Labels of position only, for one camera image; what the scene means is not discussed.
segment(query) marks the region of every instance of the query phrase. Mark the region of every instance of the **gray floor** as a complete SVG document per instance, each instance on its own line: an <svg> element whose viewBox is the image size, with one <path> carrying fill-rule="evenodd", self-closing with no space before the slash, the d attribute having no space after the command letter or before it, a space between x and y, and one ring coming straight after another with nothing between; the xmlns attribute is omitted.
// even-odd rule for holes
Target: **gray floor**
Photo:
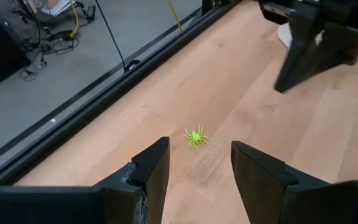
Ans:
<svg viewBox="0 0 358 224"><path fill-rule="evenodd" d="M168 0L99 2L124 58L175 24ZM173 5L183 19L201 6L201 0L176 0ZM56 23L54 30L74 27L72 15ZM99 12L96 21L80 32L80 44L74 51L45 56L48 65L34 81L24 82L17 73L0 83L0 147L120 62Z"/></svg>

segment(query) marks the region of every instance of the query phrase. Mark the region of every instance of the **wooden surface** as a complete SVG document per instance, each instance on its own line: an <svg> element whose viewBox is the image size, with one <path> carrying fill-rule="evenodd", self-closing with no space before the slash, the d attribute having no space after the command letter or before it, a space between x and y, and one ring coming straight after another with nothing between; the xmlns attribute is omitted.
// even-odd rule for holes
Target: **wooden surface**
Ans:
<svg viewBox="0 0 358 224"><path fill-rule="evenodd" d="M257 3L241 3L18 185L93 185L161 136L171 140L163 223L248 222L233 140L328 182L358 179L358 65L277 93L277 28ZM199 124L210 140L193 149L182 133Z"/></svg>

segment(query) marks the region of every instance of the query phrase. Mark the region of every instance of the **spider leg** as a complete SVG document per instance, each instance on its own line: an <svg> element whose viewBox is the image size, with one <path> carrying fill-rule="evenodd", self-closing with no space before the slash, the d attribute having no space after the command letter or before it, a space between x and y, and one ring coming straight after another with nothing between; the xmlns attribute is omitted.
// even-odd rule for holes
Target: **spider leg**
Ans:
<svg viewBox="0 0 358 224"><path fill-rule="evenodd" d="M190 141L190 146L193 146L193 147L197 148L197 146L195 145L195 140L194 139L192 139Z"/></svg>
<svg viewBox="0 0 358 224"><path fill-rule="evenodd" d="M183 133L183 135L184 135L186 138L190 139L190 136L188 136L187 134Z"/></svg>

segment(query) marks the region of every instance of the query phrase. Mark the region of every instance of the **wood grain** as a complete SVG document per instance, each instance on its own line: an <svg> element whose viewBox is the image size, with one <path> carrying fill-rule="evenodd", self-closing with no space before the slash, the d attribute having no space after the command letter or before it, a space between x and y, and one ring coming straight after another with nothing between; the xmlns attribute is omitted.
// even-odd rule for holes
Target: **wood grain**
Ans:
<svg viewBox="0 0 358 224"><path fill-rule="evenodd" d="M329 182L358 179L358 64L280 94L287 49L242 2L28 173L18 185L93 185L170 136L163 223L247 223L229 157L240 140ZM199 124L198 149L182 136Z"/></svg>

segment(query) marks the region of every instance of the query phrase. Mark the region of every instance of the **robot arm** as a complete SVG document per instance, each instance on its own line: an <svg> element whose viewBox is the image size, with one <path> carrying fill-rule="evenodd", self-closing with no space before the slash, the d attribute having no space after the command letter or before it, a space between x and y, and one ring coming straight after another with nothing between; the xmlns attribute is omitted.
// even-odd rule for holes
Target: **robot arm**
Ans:
<svg viewBox="0 0 358 224"><path fill-rule="evenodd" d="M292 41L275 89L284 92L358 58L357 0L259 0L264 17L289 23ZM322 39L316 42L316 36Z"/></svg>

